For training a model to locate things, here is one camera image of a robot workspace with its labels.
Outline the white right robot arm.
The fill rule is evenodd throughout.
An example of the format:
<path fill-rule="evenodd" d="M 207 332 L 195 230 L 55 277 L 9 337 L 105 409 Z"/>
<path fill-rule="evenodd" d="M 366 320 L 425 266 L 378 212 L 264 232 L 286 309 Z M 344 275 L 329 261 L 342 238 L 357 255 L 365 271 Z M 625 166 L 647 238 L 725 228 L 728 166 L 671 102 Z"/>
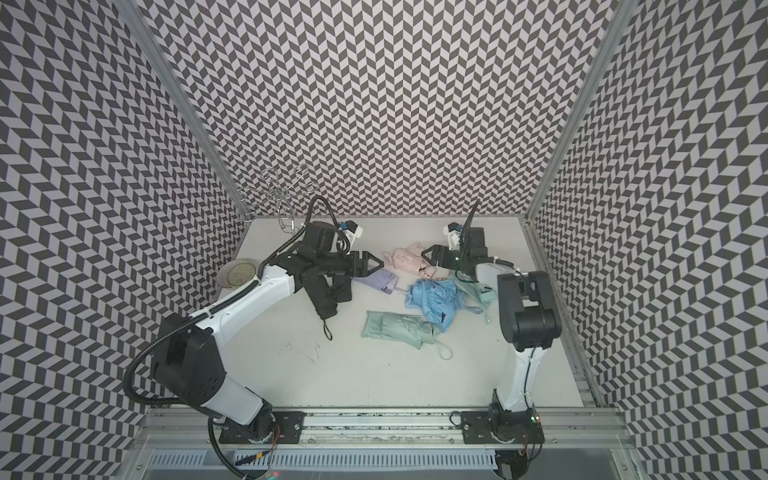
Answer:
<path fill-rule="evenodd" d="M 562 333 L 562 320 L 549 275 L 522 271 L 514 263 L 489 254 L 485 232 L 456 222 L 444 228 L 448 244 L 427 248 L 422 257 L 432 266 L 465 275 L 473 284 L 496 294 L 501 335 L 507 353 L 501 378 L 485 415 L 490 437 L 500 443 L 544 443 L 532 388 L 545 353 Z"/>

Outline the blue umbrella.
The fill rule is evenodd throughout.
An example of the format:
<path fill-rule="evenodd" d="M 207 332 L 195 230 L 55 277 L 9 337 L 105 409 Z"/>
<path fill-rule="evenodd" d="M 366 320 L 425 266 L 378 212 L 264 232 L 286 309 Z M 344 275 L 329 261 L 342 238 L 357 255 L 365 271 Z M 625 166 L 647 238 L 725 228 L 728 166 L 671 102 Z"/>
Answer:
<path fill-rule="evenodd" d="M 457 288 L 453 280 L 416 281 L 405 292 L 405 307 L 419 309 L 427 322 L 442 333 L 449 329 L 459 311 L 484 313 L 482 307 L 466 303 L 466 294 Z"/>

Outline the mint green umbrella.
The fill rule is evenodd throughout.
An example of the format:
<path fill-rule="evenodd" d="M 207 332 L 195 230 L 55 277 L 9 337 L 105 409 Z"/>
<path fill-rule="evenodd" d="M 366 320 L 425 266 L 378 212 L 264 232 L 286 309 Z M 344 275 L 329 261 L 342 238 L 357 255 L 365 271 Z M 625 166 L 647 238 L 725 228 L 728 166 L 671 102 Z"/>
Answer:
<path fill-rule="evenodd" d="M 417 315 L 368 311 L 362 338 L 401 342 L 417 350 L 424 344 L 437 347 L 442 360 L 453 358 L 453 351 L 439 339 L 441 330 Z"/>

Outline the pink umbrella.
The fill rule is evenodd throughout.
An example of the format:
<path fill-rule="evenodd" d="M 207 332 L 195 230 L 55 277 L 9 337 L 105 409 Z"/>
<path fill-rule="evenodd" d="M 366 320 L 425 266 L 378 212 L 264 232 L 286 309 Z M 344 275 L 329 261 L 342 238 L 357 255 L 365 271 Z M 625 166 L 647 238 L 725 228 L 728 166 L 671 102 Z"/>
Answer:
<path fill-rule="evenodd" d="M 414 243 L 405 248 L 384 251 L 385 267 L 418 275 L 425 279 L 433 279 L 437 269 L 422 257 L 424 250 L 425 248 L 420 243 Z"/>

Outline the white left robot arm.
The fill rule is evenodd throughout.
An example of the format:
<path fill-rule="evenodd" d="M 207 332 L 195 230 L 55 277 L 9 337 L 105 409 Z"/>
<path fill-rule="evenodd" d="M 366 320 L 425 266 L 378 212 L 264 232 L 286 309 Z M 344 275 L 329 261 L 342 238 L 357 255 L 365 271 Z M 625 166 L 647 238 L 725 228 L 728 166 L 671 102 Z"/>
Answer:
<path fill-rule="evenodd" d="M 173 314 L 128 365 L 126 396 L 141 405 L 186 405 L 246 440 L 275 439 L 272 405 L 227 370 L 225 351 L 273 306 L 305 292 L 321 321 L 352 298 L 351 281 L 384 263 L 353 245 L 364 233 L 354 221 L 308 221 L 261 264 L 255 277 L 224 299 L 188 316 Z"/>

